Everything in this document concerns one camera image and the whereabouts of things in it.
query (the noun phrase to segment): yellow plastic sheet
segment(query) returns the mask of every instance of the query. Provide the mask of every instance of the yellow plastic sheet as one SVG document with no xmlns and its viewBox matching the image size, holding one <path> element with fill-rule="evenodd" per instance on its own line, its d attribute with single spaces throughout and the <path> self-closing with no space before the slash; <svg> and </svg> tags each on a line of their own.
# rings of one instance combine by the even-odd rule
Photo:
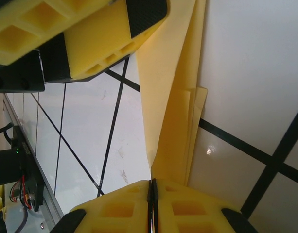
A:
<svg viewBox="0 0 298 233">
<path fill-rule="evenodd" d="M 205 0 L 170 0 L 137 51 L 147 156 L 154 178 L 186 184 L 207 90 L 197 88 Z"/>
</svg>

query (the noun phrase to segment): red wire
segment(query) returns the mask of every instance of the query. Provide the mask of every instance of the red wire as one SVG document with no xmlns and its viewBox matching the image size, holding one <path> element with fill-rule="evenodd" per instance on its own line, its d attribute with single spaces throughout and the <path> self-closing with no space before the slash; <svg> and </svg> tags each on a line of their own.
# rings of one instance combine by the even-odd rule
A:
<svg viewBox="0 0 298 233">
<path fill-rule="evenodd" d="M 15 202 L 17 202 L 17 200 L 14 198 L 14 189 L 15 189 L 15 187 L 16 187 L 16 184 L 18 184 L 18 182 L 20 181 L 21 179 L 19 179 L 16 183 L 15 183 L 15 185 L 14 185 L 14 187 L 13 187 L 13 190 L 12 190 L 12 199 L 13 199 L 13 201 L 15 201 Z"/>
<path fill-rule="evenodd" d="M 26 199 L 26 184 L 24 182 L 24 175 L 22 176 L 22 186 L 23 186 L 23 199 L 24 199 L 24 203 L 26 203 L 26 205 L 29 207 L 29 209 L 31 209 L 31 205 L 27 202 L 27 199 Z"/>
</svg>

